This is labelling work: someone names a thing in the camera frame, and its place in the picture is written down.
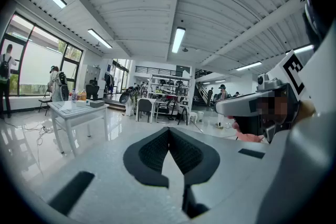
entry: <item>box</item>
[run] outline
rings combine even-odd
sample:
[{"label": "box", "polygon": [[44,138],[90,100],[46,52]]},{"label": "box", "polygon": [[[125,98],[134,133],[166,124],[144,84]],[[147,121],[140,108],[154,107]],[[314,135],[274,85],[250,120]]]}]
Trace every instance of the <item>box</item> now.
[{"label": "box", "polygon": [[102,101],[102,100],[90,101],[90,106],[93,107],[93,108],[98,108],[98,107],[100,107],[104,104],[105,104],[105,102]]},{"label": "box", "polygon": [[86,107],[86,101],[78,100],[78,101],[76,101],[76,106],[80,106],[82,108],[85,108]]}]

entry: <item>hand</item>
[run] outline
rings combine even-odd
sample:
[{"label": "hand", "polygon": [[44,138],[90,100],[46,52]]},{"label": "hand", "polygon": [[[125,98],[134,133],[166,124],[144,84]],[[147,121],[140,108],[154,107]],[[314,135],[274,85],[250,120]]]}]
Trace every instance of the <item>hand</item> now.
[{"label": "hand", "polygon": [[[234,120],[233,116],[228,116],[227,118],[230,119],[230,120]],[[254,135],[254,134],[243,134],[240,131],[240,128],[239,128],[239,125],[238,125],[237,122],[234,122],[232,124],[232,128],[237,131],[236,136],[242,141],[260,143],[261,140],[263,140],[263,138],[264,138],[263,135],[257,136],[257,135]]]}]

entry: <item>staircase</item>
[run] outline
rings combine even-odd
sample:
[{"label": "staircase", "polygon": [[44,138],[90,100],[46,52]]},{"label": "staircase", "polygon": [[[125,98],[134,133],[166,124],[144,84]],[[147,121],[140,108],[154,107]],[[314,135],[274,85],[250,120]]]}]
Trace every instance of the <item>staircase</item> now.
[{"label": "staircase", "polygon": [[121,112],[126,112],[126,106],[124,104],[121,104],[119,101],[116,100],[111,100],[107,98],[103,98],[103,101],[105,104],[108,104],[109,109],[121,111]]},{"label": "staircase", "polygon": [[195,93],[198,93],[197,96],[200,98],[200,100],[197,103],[194,101],[194,104],[206,106],[208,102],[208,93],[200,82],[196,83],[196,89],[197,91],[195,90]]}]

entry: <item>trash can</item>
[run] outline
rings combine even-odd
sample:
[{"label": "trash can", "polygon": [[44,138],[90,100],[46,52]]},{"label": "trash can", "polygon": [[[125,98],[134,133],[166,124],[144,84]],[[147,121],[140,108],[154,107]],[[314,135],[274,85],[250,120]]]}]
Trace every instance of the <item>trash can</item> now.
[{"label": "trash can", "polygon": [[202,119],[203,119],[203,115],[204,115],[204,112],[202,112],[202,111],[198,111],[198,117],[197,117],[197,119],[199,120],[199,121],[202,121]]}]

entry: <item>window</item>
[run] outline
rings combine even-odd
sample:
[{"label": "window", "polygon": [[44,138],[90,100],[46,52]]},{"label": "window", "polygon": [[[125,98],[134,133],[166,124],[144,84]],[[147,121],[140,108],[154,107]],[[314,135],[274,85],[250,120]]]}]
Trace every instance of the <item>window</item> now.
[{"label": "window", "polygon": [[13,45],[10,67],[10,95],[44,95],[50,79],[50,67],[58,66],[71,91],[76,85],[82,51],[15,14],[2,39],[1,54]]},{"label": "window", "polygon": [[76,86],[76,78],[81,56],[81,50],[77,49],[72,45],[67,46],[64,61],[61,65],[60,70],[63,71],[64,74],[67,76],[69,92],[71,92],[72,89]]},{"label": "window", "polygon": [[114,86],[117,87],[117,93],[127,87],[127,78],[129,72],[129,65],[131,60],[128,59],[114,59],[110,74],[114,79]]},{"label": "window", "polygon": [[20,40],[27,41],[33,27],[33,24],[17,15],[14,15],[7,27],[6,33]]},{"label": "window", "polygon": [[26,45],[20,72],[19,93],[44,95],[50,80],[50,67],[62,62],[66,43],[34,27]]},{"label": "window", "polygon": [[127,76],[128,76],[128,72],[124,71],[124,75],[122,77],[122,89],[126,88],[126,85],[127,85]]}]

